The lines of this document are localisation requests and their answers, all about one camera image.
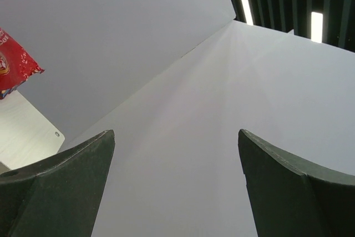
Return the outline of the red candy bag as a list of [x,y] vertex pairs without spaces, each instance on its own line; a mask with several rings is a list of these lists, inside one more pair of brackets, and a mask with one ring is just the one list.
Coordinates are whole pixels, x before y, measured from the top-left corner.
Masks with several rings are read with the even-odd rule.
[[44,72],[28,52],[1,28],[1,99],[34,74]]

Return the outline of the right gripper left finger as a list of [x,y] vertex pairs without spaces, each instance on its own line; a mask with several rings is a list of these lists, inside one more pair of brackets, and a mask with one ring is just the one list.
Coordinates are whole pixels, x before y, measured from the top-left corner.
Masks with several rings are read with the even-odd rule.
[[1,174],[1,236],[91,236],[115,149],[113,130]]

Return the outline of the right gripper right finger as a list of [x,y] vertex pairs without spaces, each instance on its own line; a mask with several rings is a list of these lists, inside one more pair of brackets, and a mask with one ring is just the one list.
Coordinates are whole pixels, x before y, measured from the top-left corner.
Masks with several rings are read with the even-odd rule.
[[258,236],[354,236],[354,176],[245,129],[238,149]]

